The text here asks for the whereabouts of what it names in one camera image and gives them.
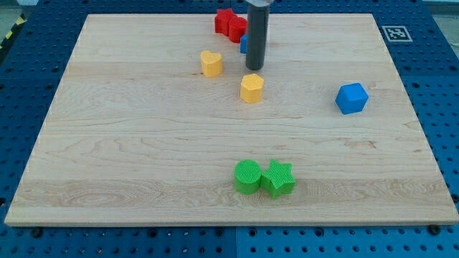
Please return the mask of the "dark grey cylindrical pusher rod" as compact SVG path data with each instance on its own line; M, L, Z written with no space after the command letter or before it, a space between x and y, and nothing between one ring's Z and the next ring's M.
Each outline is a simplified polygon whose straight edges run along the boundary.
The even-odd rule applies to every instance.
M246 67L249 70L260 70L264 66L269 13L269 3L247 4Z

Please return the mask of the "silver rod mount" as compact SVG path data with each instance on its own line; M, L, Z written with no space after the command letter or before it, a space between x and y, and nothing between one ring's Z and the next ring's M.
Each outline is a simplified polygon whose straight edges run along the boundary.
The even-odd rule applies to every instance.
M253 6L269 6L274 0L245 0L247 3L252 4Z

